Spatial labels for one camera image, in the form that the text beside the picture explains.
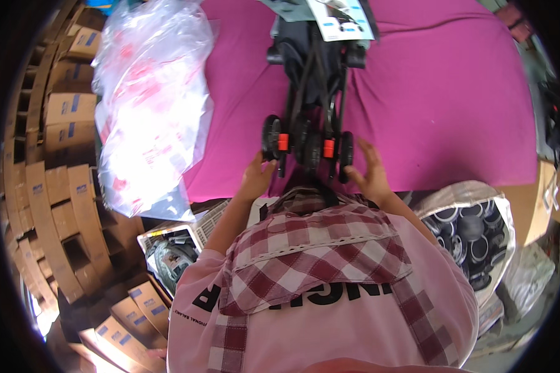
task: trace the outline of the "hand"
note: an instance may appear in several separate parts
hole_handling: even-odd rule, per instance
[[[254,201],[268,190],[272,173],[276,168],[276,160],[269,162],[261,172],[263,164],[263,153],[261,150],[255,154],[255,158],[249,163],[243,174],[243,181],[235,198]]]
[[[365,198],[372,200],[381,207],[384,200],[392,195],[392,190],[386,178],[386,169],[381,163],[381,156],[376,147],[359,138],[359,148],[363,151],[367,163],[367,175],[363,177],[356,168],[345,166],[344,172],[349,179],[357,184]]]

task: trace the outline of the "white basket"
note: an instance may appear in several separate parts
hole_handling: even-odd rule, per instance
[[[151,229],[137,236],[137,242],[143,253],[149,250],[153,243],[156,241],[157,236],[165,235],[167,233],[178,232],[179,230],[187,230],[193,243],[195,244],[195,249],[197,252],[201,252],[205,247],[209,235],[214,230],[216,223],[222,217],[224,208],[228,205],[228,200],[223,200],[215,207],[211,208],[204,216],[194,223],[180,223],[177,221],[167,221],[158,225],[156,228]]]

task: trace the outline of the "plaid apron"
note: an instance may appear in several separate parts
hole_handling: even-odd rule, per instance
[[[389,283],[426,364],[458,367],[452,338],[388,216],[351,196],[324,207],[314,189],[295,188],[236,238],[217,278],[220,314],[208,371],[242,372],[250,314],[332,282]]]

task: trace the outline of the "folded stroller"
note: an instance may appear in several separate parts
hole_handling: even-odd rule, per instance
[[[353,161],[353,136],[342,132],[348,70],[365,68],[366,50],[357,41],[324,42],[314,21],[280,17],[267,58],[284,66],[290,86],[283,116],[270,115],[263,124],[264,157],[278,160],[278,177],[285,176],[288,154],[314,175],[325,159],[328,184],[339,163],[338,179],[346,183],[344,166]]]

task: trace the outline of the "pink sweatshirt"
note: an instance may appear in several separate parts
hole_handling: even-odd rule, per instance
[[[441,246],[432,245],[406,219],[388,215],[399,232],[413,271],[452,336],[462,365],[477,340],[473,289]],[[224,256],[203,250],[183,273],[172,302],[168,370],[205,372]],[[300,372],[315,363],[348,357],[383,366],[424,365],[389,286],[354,290],[345,284],[307,292],[302,302],[249,317],[244,372]]]

